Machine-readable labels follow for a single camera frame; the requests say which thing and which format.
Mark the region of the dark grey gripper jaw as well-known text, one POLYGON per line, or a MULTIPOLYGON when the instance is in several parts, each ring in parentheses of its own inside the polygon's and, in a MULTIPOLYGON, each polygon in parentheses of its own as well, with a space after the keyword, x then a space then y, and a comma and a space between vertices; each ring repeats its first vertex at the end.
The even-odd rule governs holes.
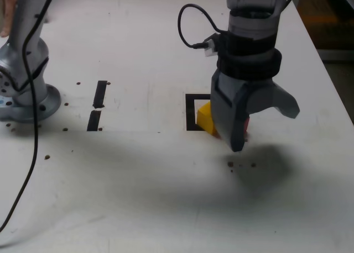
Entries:
POLYGON ((247 83, 216 70, 211 80, 211 115, 221 139, 233 152, 245 144, 247 83))

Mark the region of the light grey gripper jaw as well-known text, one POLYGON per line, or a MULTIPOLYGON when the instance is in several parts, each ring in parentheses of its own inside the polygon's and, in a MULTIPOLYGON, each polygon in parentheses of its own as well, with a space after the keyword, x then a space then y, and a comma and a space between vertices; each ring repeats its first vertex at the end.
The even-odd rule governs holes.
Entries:
POLYGON ((292 119, 300 113, 296 99, 272 80, 250 85, 246 102, 247 113, 259 113, 268 108, 275 108, 283 116, 292 119))

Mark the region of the person's hand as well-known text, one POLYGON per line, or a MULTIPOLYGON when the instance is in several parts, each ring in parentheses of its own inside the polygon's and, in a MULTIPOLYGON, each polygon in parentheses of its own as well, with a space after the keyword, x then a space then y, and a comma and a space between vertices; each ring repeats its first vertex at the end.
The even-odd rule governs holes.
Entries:
POLYGON ((1 37, 5 38, 11 32, 17 0, 1 0, 1 3, 4 17, 1 37))

